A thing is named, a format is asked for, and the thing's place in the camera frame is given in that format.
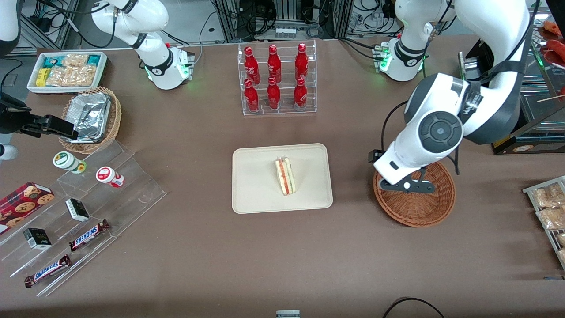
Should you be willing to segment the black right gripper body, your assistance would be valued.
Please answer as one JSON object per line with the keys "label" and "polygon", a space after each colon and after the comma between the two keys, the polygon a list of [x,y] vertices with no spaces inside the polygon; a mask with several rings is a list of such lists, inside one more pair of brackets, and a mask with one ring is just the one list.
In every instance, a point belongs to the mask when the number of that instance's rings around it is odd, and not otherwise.
{"label": "black right gripper body", "polygon": [[20,131],[30,119],[31,108],[7,93],[1,93],[0,133],[12,134]]}

